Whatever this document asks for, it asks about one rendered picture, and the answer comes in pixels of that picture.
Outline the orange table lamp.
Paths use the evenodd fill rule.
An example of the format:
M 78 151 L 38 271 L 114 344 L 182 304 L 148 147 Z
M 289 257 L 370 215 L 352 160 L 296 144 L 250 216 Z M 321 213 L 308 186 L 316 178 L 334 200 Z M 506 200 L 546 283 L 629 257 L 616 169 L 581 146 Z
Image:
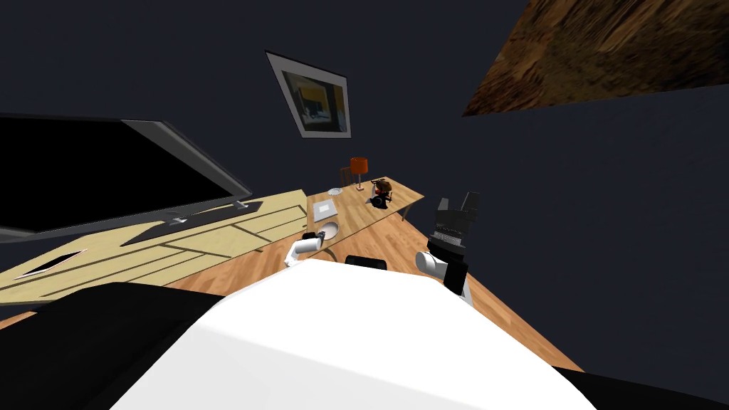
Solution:
M 357 190 L 364 191 L 362 186 L 362 175 L 368 173 L 368 161 L 365 157 L 353 157 L 350 159 L 350 171 L 357 176 Z

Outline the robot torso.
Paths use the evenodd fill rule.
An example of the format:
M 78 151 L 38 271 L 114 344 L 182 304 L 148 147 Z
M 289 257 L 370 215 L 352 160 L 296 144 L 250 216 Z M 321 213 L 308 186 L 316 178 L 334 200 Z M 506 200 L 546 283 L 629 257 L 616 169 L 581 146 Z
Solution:
M 308 259 L 205 312 L 110 410 L 596 410 L 422 275 Z

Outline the grey flat book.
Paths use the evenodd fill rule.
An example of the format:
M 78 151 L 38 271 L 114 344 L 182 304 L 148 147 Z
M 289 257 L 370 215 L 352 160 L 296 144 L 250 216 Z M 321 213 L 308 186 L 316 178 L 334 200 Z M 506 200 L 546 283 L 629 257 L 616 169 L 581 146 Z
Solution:
M 327 199 L 320 202 L 315 202 L 312 206 L 313 223 L 323 221 L 330 217 L 338 215 L 338 211 L 335 207 L 332 199 Z

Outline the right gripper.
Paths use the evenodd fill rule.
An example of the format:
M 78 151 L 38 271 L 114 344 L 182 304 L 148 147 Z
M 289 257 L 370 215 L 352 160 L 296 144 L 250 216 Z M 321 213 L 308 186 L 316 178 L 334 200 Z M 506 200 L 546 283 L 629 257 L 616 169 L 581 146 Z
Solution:
M 449 200 L 440 199 L 435 211 L 436 231 L 446 234 L 467 234 L 471 224 L 478 218 L 480 194 L 469 191 L 464 197 L 461 209 L 449 209 Z

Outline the wooden table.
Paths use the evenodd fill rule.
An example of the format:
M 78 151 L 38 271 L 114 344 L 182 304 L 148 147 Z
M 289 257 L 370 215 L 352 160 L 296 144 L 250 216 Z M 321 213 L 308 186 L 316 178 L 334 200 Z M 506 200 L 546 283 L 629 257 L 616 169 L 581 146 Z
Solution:
M 320 231 L 321 226 L 331 221 L 338 224 L 339 231 L 337 234 L 332 239 L 324 241 L 321 246 L 321 250 L 324 251 L 326 248 L 343 241 L 347 237 L 398 211 L 402 210 L 406 213 L 412 204 L 424 198 L 423 194 L 414 191 L 394 179 L 387 177 L 386 180 L 390 182 L 393 188 L 393 200 L 388 203 L 387 209 L 376 209 L 366 202 L 373 187 L 370 181 L 362 184 L 365 187 L 364 191 L 358 191 L 357 187 L 352 185 L 343 187 L 342 192 L 337 196 L 330 196 L 327 192 L 308 196 L 305 208 L 307 211 L 305 231 Z M 330 218 L 322 219 L 322 221 L 314 221 L 315 205 L 326 200 L 332 201 L 337 214 Z

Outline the black and brown figure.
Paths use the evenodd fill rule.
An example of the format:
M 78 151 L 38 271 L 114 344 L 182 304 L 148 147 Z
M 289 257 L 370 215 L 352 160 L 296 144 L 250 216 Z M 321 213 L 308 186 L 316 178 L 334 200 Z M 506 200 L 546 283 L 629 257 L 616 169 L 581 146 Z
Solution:
M 372 180 L 372 193 L 368 203 L 374 208 L 388 209 L 388 203 L 392 201 L 392 185 L 386 179 Z

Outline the framed wall picture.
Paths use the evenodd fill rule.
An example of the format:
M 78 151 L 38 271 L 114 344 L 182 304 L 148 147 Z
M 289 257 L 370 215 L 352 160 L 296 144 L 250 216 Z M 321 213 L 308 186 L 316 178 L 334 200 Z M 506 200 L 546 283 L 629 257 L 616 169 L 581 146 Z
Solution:
M 351 138 L 345 76 L 271 51 L 266 56 L 302 138 Z

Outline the black flat television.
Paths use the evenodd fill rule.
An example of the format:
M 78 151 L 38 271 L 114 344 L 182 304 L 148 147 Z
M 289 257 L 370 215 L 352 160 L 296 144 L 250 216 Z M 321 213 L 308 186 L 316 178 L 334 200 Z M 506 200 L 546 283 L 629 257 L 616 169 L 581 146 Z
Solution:
M 235 210 L 251 190 L 163 120 L 0 113 L 0 243 Z

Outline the pale wooden television cabinet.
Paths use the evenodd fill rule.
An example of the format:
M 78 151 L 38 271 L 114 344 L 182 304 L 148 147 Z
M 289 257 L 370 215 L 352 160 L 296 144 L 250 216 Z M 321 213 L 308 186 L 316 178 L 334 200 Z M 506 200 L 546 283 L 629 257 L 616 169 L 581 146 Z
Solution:
M 0 305 L 47 302 L 104 283 L 169 285 L 301 232 L 305 207 L 299 189 L 263 197 L 251 214 L 139 243 L 126 241 L 152 223 L 93 233 L 0 273 Z

